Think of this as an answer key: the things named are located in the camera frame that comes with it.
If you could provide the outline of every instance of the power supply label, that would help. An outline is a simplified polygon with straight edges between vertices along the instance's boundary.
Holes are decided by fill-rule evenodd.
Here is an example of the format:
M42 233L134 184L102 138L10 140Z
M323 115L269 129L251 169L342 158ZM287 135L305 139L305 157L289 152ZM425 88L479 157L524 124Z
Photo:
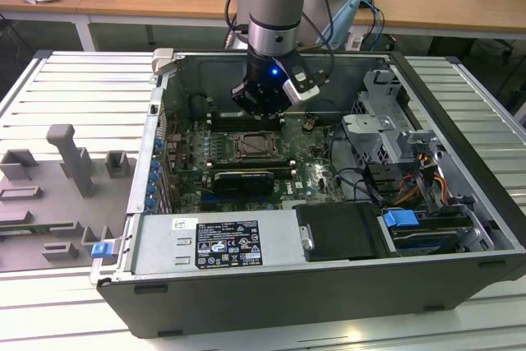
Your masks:
M257 221L197 224L198 269L263 265Z

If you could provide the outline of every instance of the blue tab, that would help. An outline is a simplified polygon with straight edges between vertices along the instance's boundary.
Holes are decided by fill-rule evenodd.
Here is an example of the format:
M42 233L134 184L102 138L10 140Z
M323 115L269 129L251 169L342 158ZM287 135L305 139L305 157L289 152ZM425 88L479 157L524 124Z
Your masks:
M412 210L389 210L387 214L382 216L387 228L392 226L418 226L420 224Z
M112 258L113 257L113 243L112 242L96 242L91 248L91 257L97 258Z

